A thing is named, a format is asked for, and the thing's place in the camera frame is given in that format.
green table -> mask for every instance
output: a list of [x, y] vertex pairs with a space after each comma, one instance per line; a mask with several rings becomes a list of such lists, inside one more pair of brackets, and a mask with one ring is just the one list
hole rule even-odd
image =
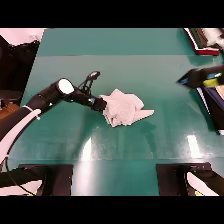
[[159, 195], [157, 163], [208, 161], [224, 176], [224, 138], [195, 91], [175, 83], [219, 63], [196, 56], [182, 29], [49, 29], [22, 104], [61, 77], [78, 85], [99, 70], [94, 95], [135, 93], [155, 113], [112, 128], [100, 113], [62, 102], [18, 139], [10, 166], [73, 163], [72, 195]]

robotic arm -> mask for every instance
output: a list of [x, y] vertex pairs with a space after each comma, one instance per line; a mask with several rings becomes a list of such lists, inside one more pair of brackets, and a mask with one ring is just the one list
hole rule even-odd
[[90, 90], [93, 81], [99, 75], [100, 72], [92, 72], [78, 87], [65, 78], [59, 79], [33, 96], [25, 106], [3, 119], [0, 122], [0, 164], [26, 127], [34, 120], [39, 120], [42, 114], [62, 100], [69, 103], [76, 102], [102, 112], [106, 107], [106, 102], [102, 98], [93, 96]]

black bag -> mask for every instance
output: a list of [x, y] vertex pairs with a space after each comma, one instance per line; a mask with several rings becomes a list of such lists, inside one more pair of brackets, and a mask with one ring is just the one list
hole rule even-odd
[[24, 93], [39, 41], [10, 45], [0, 36], [0, 90]]

black wire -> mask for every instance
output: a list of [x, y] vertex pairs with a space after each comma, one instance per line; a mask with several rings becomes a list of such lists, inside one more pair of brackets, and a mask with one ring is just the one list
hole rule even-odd
[[9, 167], [8, 167], [8, 157], [5, 158], [5, 168], [6, 168], [7, 172], [8, 172], [8, 174], [9, 174], [9, 177], [11, 178], [11, 180], [13, 181], [13, 183], [14, 183], [16, 186], [20, 187], [21, 189], [23, 189], [23, 190], [26, 191], [27, 193], [31, 194], [32, 196], [36, 196], [35, 194], [33, 194], [32, 192], [28, 191], [28, 190], [27, 190], [26, 188], [24, 188], [23, 186], [17, 184], [16, 181], [13, 179], [13, 177], [12, 177], [10, 171], [9, 171]]

teal tabletop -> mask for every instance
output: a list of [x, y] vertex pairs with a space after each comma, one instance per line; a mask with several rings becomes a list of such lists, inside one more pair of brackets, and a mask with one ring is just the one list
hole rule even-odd
[[211, 162], [224, 176], [224, 138], [195, 90], [176, 84], [191, 68], [219, 63], [195, 55], [182, 29], [49, 29], [22, 104], [59, 78], [78, 86], [97, 70], [93, 95], [118, 88], [155, 113], [112, 128], [102, 114], [62, 102], [21, 135], [9, 165], [72, 163], [72, 195], [159, 195], [157, 163]]

